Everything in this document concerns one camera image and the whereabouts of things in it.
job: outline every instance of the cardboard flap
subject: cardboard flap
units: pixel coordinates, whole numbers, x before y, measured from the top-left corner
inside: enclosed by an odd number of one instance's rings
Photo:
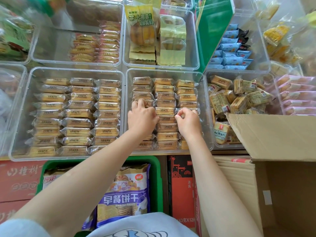
[[[316,161],[316,117],[227,114],[253,159]]]

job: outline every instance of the red cardboard box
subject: red cardboard box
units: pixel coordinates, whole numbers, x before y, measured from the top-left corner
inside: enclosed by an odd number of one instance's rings
[[[20,200],[0,203],[0,224],[10,219],[19,209],[30,200]]]
[[[168,156],[170,215],[194,228],[193,166],[190,155]]]
[[[0,202],[32,199],[45,161],[0,161]]]

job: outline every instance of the cardboard box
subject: cardboard box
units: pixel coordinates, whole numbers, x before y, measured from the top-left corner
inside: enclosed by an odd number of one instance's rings
[[[168,156],[170,215],[194,228],[193,166],[190,155]]]
[[[227,119],[250,156],[214,158],[264,237],[316,236],[316,118],[227,114]],[[207,237],[199,217],[198,231]]]
[[[0,203],[0,224],[10,219],[19,209],[30,200],[20,200]]]
[[[45,161],[0,162],[0,202],[32,199]]]

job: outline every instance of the green display board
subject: green display board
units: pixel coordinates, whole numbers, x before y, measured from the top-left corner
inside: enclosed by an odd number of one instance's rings
[[[200,59],[204,72],[227,26],[235,14],[233,0],[195,0],[195,26]]]

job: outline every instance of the forearm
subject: forearm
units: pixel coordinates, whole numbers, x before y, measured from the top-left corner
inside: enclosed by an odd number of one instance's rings
[[[230,186],[202,137],[187,140],[200,205],[212,237],[262,237],[250,213]]]
[[[73,236],[102,199],[141,139],[136,132],[125,132],[55,180],[20,209],[14,218],[32,219],[52,237]]]

